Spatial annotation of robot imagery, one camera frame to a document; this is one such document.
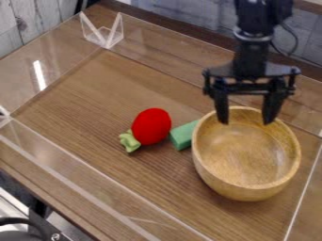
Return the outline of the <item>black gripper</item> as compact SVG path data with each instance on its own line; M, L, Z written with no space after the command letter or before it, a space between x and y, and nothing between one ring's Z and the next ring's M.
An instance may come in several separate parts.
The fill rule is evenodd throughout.
M233 31L238 41L234 58L222 66L204 70L204 93L214 97L218 120L229 124L228 95L265 95L264 123L275 122L285 99L296 92L297 67L269 61L272 35L249 35Z

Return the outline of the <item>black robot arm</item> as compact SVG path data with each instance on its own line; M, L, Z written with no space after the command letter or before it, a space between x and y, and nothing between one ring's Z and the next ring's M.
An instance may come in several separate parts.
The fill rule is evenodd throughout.
M238 17L233 29L238 46L233 60L204 70L204 93L214 100L221 123L229 123L229 97L261 95L263 119L275 122L285 100L296 92L297 67L269 61L275 47L275 28L287 27L292 16L293 0L234 0Z

